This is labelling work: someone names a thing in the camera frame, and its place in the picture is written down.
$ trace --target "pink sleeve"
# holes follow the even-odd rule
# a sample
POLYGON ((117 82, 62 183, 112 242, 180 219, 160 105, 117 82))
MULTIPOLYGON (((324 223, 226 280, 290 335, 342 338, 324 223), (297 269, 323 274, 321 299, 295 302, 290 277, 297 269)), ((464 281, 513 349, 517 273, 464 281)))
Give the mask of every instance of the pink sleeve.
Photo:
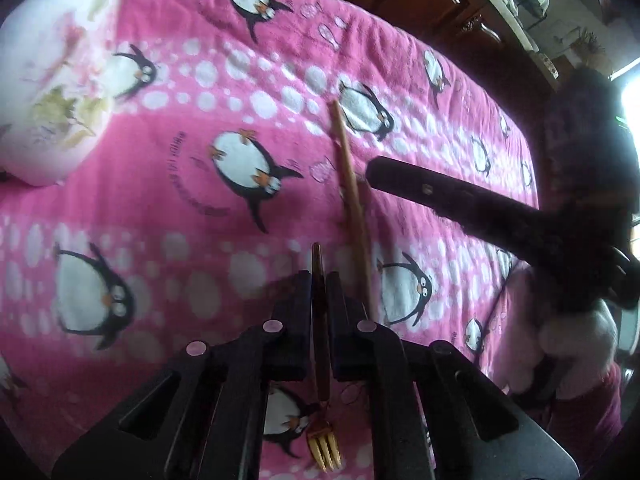
POLYGON ((602 383, 571 400, 556 400, 548 433, 583 474, 620 432, 620 368, 613 363, 602 383))

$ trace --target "penguin beak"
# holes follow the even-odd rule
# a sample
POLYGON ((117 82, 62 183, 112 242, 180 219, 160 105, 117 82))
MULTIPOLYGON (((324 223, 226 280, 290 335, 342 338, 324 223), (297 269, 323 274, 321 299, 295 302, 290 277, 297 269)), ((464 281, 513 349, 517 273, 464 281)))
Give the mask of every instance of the penguin beak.
POLYGON ((290 430, 295 430, 300 425, 300 418, 297 416, 290 416, 289 421, 284 422, 283 426, 288 426, 290 430))

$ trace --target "wall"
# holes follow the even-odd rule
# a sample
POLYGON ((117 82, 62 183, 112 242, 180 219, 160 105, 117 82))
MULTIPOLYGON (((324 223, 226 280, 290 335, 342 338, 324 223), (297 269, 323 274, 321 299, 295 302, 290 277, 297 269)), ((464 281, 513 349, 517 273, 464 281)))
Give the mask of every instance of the wall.
MULTIPOLYGON (((624 19, 619 18, 607 27, 580 0, 549 2, 546 20, 530 31, 540 50, 549 57, 558 56, 568 46, 566 43, 560 44, 554 36, 562 38, 578 26, 587 27, 596 34, 613 63, 614 71, 640 57, 640 44, 624 19)), ((525 27, 533 22, 525 10, 521 10, 520 14, 525 27)))

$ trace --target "black tool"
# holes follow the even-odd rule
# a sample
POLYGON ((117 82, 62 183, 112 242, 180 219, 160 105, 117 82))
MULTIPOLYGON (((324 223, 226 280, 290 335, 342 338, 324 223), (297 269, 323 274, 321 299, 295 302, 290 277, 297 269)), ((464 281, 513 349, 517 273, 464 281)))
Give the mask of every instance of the black tool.
MULTIPOLYGON (((257 480, 268 383, 309 371, 311 276, 294 282, 271 319, 237 340, 191 342, 67 449, 52 480, 257 480)), ((418 402, 438 480, 578 478, 571 457, 452 345, 402 341, 367 320, 336 272, 324 289, 334 377, 369 392, 376 480, 436 478, 418 402)))
MULTIPOLYGON (((598 298, 622 308, 638 307, 638 260, 608 240, 591 236, 588 218, 580 224, 567 211, 548 214, 469 182, 384 156, 370 161, 366 177, 371 187, 432 208, 460 224, 466 234, 529 263, 554 286, 554 303, 563 312, 588 311, 598 298)), ((548 403, 570 365, 546 356, 534 370, 530 389, 515 397, 518 405, 529 409, 548 403)))

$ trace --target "penguin foot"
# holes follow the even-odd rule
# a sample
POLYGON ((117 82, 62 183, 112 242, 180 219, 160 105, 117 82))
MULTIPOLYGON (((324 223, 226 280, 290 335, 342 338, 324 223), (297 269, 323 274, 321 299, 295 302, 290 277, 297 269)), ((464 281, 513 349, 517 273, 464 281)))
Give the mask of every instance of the penguin foot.
POLYGON ((209 156, 213 160, 222 160, 223 158, 225 158, 226 152, 223 152, 222 150, 219 150, 214 146, 209 146, 209 156))
POLYGON ((253 130, 243 130, 242 128, 240 128, 238 130, 238 133, 242 137, 242 143, 244 145, 247 145, 249 141, 255 139, 255 132, 253 130))

